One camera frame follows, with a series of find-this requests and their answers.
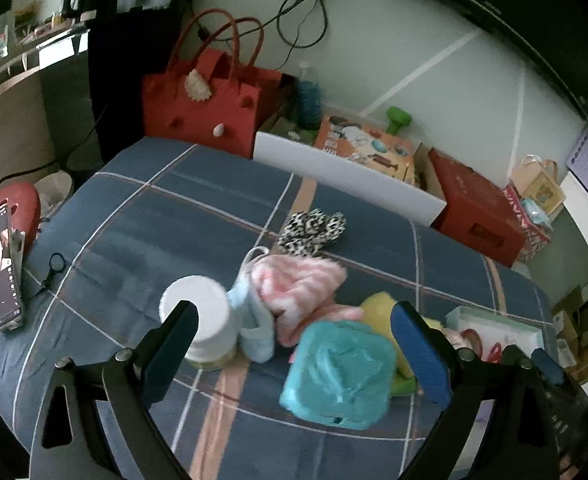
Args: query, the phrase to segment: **white jar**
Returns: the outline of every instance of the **white jar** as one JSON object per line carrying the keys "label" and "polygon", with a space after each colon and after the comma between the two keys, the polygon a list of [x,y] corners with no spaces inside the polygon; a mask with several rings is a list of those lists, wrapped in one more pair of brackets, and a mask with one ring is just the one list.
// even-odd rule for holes
{"label": "white jar", "polygon": [[220,283],[206,276],[186,276],[171,283],[161,297],[159,315],[165,321],[181,300],[196,305],[199,329],[185,354],[203,370],[222,368],[234,357],[238,325]]}

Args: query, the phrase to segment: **red handbag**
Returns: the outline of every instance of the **red handbag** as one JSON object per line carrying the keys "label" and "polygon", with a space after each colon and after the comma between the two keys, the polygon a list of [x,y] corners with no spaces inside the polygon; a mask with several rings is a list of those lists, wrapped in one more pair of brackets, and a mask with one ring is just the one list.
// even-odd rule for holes
{"label": "red handbag", "polygon": [[[198,20],[209,13],[220,13],[229,22],[202,44],[191,60],[179,60],[183,41]],[[259,24],[259,41],[246,66],[239,62],[238,22]],[[208,48],[212,41],[232,28],[232,55]],[[263,44],[263,26],[256,18],[234,20],[222,9],[209,9],[195,16],[174,46],[167,70],[149,74],[142,80],[144,131],[149,137],[197,142],[235,155],[251,158],[258,127],[272,115],[279,102],[282,74],[254,67]],[[196,70],[209,86],[211,96],[195,101],[187,94],[186,80]]]}

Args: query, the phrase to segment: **phone screen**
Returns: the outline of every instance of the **phone screen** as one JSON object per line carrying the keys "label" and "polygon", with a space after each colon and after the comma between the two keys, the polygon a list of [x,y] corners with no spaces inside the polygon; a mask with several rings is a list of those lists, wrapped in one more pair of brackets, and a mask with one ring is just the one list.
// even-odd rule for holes
{"label": "phone screen", "polygon": [[18,285],[11,262],[11,239],[7,205],[0,206],[0,328],[16,328],[21,317]]}

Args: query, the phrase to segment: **pink cloth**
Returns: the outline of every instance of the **pink cloth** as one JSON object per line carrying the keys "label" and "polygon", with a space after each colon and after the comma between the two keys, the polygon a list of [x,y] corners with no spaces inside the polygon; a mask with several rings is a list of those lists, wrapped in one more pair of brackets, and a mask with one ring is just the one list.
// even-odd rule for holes
{"label": "pink cloth", "polygon": [[258,295],[276,317],[277,341],[286,347],[296,345],[314,321],[363,319],[362,308],[334,302],[334,291],[346,277],[331,260],[286,254],[265,256],[251,269]]}

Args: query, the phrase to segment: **teal plastic container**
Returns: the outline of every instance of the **teal plastic container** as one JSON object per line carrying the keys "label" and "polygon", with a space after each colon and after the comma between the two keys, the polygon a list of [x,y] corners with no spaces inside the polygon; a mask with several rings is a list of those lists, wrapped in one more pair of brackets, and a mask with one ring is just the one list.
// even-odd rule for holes
{"label": "teal plastic container", "polygon": [[396,352],[365,324],[317,321],[301,336],[280,405],[298,418],[365,430],[387,413]]}

